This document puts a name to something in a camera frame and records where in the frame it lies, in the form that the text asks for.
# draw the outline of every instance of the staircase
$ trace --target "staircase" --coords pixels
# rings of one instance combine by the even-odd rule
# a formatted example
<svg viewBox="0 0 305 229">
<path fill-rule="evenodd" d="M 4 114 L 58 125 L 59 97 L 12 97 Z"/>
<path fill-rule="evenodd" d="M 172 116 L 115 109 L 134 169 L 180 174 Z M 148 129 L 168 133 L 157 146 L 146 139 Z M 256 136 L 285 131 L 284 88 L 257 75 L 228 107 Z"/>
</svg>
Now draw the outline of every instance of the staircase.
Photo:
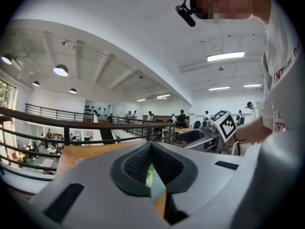
<svg viewBox="0 0 305 229">
<path fill-rule="evenodd" d="M 101 133 L 103 141 L 105 141 L 105 140 L 114 140 L 110 129 L 102 128 L 102 129 L 100 129 L 100 133 Z M 115 144 L 115 141 L 109 142 L 107 144 Z"/>
</svg>

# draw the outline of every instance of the backpack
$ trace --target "backpack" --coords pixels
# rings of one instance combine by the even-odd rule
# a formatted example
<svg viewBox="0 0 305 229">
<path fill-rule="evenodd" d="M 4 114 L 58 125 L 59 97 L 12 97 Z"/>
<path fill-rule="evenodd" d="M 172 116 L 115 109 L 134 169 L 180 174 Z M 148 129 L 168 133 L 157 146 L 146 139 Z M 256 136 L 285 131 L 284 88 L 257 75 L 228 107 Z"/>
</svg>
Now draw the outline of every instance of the backpack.
<svg viewBox="0 0 305 229">
<path fill-rule="evenodd" d="M 241 117 L 239 118 L 239 125 L 244 124 L 244 114 L 241 114 Z"/>
</svg>

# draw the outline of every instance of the desk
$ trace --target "desk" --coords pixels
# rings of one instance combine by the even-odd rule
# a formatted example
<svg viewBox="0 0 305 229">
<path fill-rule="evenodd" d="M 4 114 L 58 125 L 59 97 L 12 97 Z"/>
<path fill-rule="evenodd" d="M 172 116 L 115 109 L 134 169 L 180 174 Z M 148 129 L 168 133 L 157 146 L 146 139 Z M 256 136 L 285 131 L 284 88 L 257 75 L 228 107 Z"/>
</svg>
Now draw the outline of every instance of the desk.
<svg viewBox="0 0 305 229">
<path fill-rule="evenodd" d="M 164 129 L 162 129 L 162 132 L 165 132 L 168 130 L 169 130 L 168 128 L 164 128 Z M 191 130 L 192 130 L 191 128 L 175 128 L 175 132 L 178 132 L 178 133 L 188 132 Z"/>
<path fill-rule="evenodd" d="M 116 149 L 125 148 L 131 145 L 146 143 L 144 139 L 132 142 L 107 144 L 99 146 L 65 146 L 56 170 L 55 179 L 60 177 L 66 171 L 76 166 L 78 158 L 87 159 L 96 155 L 104 154 Z M 164 193 L 154 204 L 155 209 L 164 217 L 166 193 Z"/>
</svg>

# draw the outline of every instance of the black metal railing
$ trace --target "black metal railing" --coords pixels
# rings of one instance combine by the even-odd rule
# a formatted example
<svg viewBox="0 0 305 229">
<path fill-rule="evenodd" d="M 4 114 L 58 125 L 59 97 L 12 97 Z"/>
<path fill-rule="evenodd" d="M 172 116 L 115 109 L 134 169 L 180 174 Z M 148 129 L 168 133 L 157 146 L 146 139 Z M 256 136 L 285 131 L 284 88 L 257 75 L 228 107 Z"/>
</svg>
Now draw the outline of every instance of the black metal railing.
<svg viewBox="0 0 305 229">
<path fill-rule="evenodd" d="M 0 127 L 0 130 L 2 133 L 9 133 L 15 136 L 20 136 L 32 140 L 39 140 L 43 142 L 50 142 L 50 143 L 61 143 L 66 145 L 85 145 L 85 144 L 109 144 L 113 143 L 112 140 L 97 140 L 97 141 L 71 141 L 70 140 L 70 128 L 77 128 L 77 129 L 122 129 L 122 130 L 127 130 L 127 132 L 130 132 L 132 134 L 137 133 L 133 137 L 128 137 L 128 138 L 120 138 L 120 139 L 115 139 L 117 142 L 122 142 L 122 141 L 129 141 L 129 140 L 135 140 L 139 138 L 146 139 L 146 141 L 162 141 L 167 139 L 168 143 L 172 143 L 174 141 L 174 131 L 175 131 L 175 123 L 159 123 L 159 122 L 153 122 L 153 121 L 145 121 L 145 120 L 129 120 L 127 118 L 121 118 L 121 117 L 112 117 L 111 122 L 108 125 L 101 125 L 99 123 L 92 123 L 92 122 L 81 122 L 81 121 L 67 121 L 65 120 L 59 120 L 56 118 L 56 120 L 51 120 L 49 117 L 46 118 L 46 116 L 43 116 L 40 114 L 32 115 L 28 113 L 29 111 L 29 106 L 30 104 L 27 105 L 27 112 L 20 112 L 20 111 L 15 111 L 11 109 L 7 109 L 4 107 L 0 107 L 0 114 L 3 116 L 7 116 L 10 118 L 15 118 L 19 119 L 22 121 L 27 121 L 27 122 L 32 122 L 32 123 L 38 123 L 38 124 L 44 124 L 44 125 L 52 125 L 52 126 L 58 126 L 58 127 L 63 127 L 64 128 L 64 139 L 63 140 L 56 140 L 56 139 L 49 139 L 49 138 L 43 138 L 43 137 L 37 137 L 37 136 L 32 136 L 32 135 L 27 135 L 15 131 L 11 131 L 8 129 L 5 129 L 3 127 Z M 10 118 L 4 118 L 4 121 L 9 121 Z M 53 154 L 46 154 L 46 153 L 41 153 L 41 152 L 34 152 L 30 150 L 26 150 L 24 148 L 20 147 L 14 147 L 10 146 L 5 143 L 5 139 L 3 139 L 4 142 L 0 142 L 0 146 L 5 147 L 5 150 L 7 149 L 12 149 L 14 151 L 18 151 L 23 154 L 31 154 L 35 156 L 42 156 L 42 157 L 51 157 L 51 158 L 60 158 L 60 155 L 53 155 Z M 32 165 L 32 164 L 27 164 L 22 161 L 16 161 L 13 159 L 10 159 L 8 157 L 5 157 L 3 155 L 0 155 L 0 160 L 7 160 L 10 163 L 15 163 L 18 164 L 19 166 L 24 166 L 24 167 L 30 167 L 34 169 L 40 169 L 40 170 L 48 170 L 48 171 L 56 171 L 57 168 L 53 167 L 43 167 L 43 166 L 38 166 L 38 165 Z"/>
<path fill-rule="evenodd" d="M 76 113 L 58 109 L 50 109 L 40 107 L 32 104 L 25 104 L 25 112 L 31 115 L 43 116 L 46 118 L 70 120 L 70 121 L 91 121 L 93 122 L 93 115 Z"/>
</svg>

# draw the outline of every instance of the window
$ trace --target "window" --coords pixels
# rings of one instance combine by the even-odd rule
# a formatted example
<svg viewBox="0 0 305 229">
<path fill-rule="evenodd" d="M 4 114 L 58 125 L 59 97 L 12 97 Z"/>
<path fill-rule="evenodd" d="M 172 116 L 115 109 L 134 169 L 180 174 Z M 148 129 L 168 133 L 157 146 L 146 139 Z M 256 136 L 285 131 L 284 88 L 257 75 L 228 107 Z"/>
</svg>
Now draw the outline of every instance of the window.
<svg viewBox="0 0 305 229">
<path fill-rule="evenodd" d="M 0 80 L 0 106 L 13 108 L 16 87 Z"/>
</svg>

